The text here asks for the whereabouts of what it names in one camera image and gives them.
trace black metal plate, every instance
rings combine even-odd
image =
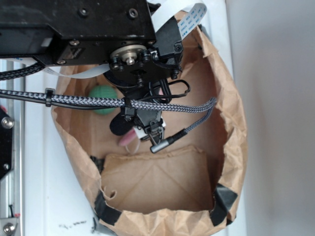
[[[9,117],[0,108],[0,180],[12,170],[12,139],[13,128],[5,129],[1,125],[3,118]]]

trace black electrical tape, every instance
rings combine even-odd
[[[214,226],[224,221],[237,197],[237,193],[218,183],[214,193],[215,207],[210,212],[210,218]]]

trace white surface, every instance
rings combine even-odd
[[[314,236],[315,1],[227,6],[249,127],[248,235]]]
[[[232,71],[225,2],[206,0],[208,12],[202,24]],[[54,88],[57,78],[37,73],[27,78],[27,91]],[[26,103],[25,236],[92,235],[92,210],[86,200],[62,141],[52,123],[50,108]],[[246,236],[244,200],[236,221],[217,236]]]

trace green object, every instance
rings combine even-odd
[[[108,85],[95,86],[89,93],[89,97],[107,97],[107,98],[117,98],[116,91]],[[100,115],[107,115],[113,112],[115,108],[94,110],[95,113]]]

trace brown paper bag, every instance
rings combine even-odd
[[[195,29],[183,41],[180,79],[191,93],[172,103],[200,105],[216,97],[212,116],[157,153],[141,143],[135,155],[118,146],[109,123],[119,112],[54,107],[52,116],[77,179],[102,225],[119,236],[209,236],[234,221],[247,163],[247,127],[240,95],[217,50]],[[65,67],[72,74],[90,66]],[[58,94],[87,96],[103,75],[86,80],[62,77]],[[183,88],[173,87],[177,94]],[[204,114],[163,112],[165,136]],[[90,159],[105,158],[100,174]]]

